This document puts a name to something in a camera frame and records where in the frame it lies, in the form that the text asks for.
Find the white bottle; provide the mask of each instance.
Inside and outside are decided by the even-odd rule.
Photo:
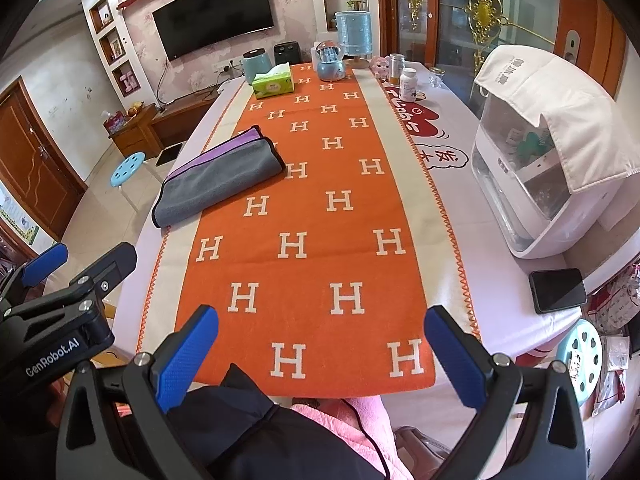
[[[418,78],[415,68],[405,68],[400,76],[400,100],[405,103],[415,103],[415,90],[418,88]]]

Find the white appliance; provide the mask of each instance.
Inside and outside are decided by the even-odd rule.
[[[511,252],[562,253],[640,171],[640,144],[604,89],[550,52],[499,46],[476,84],[488,96],[472,171]]]

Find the stool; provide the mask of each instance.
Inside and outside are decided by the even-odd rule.
[[[569,368],[578,406],[593,393],[602,368],[600,335],[586,319],[581,319],[558,344],[556,359]]]
[[[138,208],[133,203],[133,200],[129,198],[129,195],[124,192],[124,190],[122,189],[122,184],[129,180],[143,164],[145,165],[145,168],[147,168],[149,173],[151,173],[154,178],[158,182],[160,182],[160,184],[162,184],[162,178],[160,178],[160,175],[158,175],[154,170],[151,169],[151,165],[145,160],[145,154],[143,152],[137,152],[133,155],[129,155],[122,161],[122,163],[111,175],[111,187],[117,187],[120,190],[122,196],[127,202],[129,202],[129,205],[136,213],[139,213]]]

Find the smartphone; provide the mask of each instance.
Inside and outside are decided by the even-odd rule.
[[[587,303],[580,269],[536,270],[529,275],[529,285],[538,314]]]

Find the folded towel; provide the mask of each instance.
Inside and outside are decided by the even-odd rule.
[[[284,162],[267,137],[259,137],[162,184],[151,219],[166,227],[281,173]]]
[[[169,173],[165,181],[170,180],[184,173],[185,171],[189,170],[190,168],[193,168],[194,166],[198,166],[199,164],[203,164],[204,162],[209,162],[210,160],[213,160],[214,158],[217,158],[220,155],[224,155],[225,153],[236,149],[238,146],[242,146],[243,144],[248,143],[250,140],[260,139],[261,137],[262,137],[262,132],[260,131],[260,126],[252,126],[247,131],[241,133],[240,135],[232,137],[229,140],[226,140],[222,144],[219,144],[214,148],[207,150],[206,152],[204,152],[201,155],[198,155],[196,158],[190,160],[186,164],[181,165],[180,168],[178,168],[177,170],[173,170],[171,173]]]

